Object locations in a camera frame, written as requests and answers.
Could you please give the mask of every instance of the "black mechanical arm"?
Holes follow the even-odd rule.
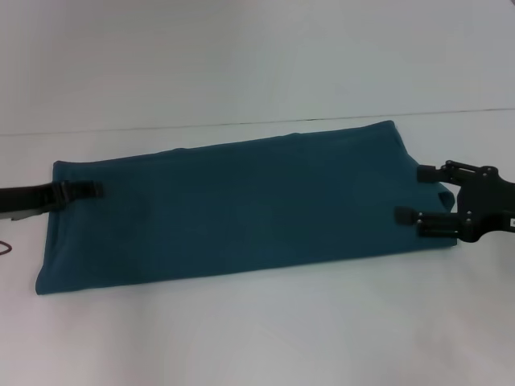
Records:
[[[421,165],[417,180],[461,187],[457,213],[395,208],[396,222],[416,225],[420,236],[453,237],[474,243],[488,232],[515,232],[515,184],[504,181],[496,167],[475,167],[453,161],[447,161],[440,169]]]
[[[0,189],[0,219],[21,220],[65,209],[76,199],[102,196],[102,185],[93,181],[60,181],[37,187]]]

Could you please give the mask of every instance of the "teal fabric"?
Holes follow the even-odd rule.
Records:
[[[392,121],[91,163],[54,180],[102,182],[48,221],[38,294],[206,277],[455,245],[419,238],[397,205],[450,210],[419,184]]]

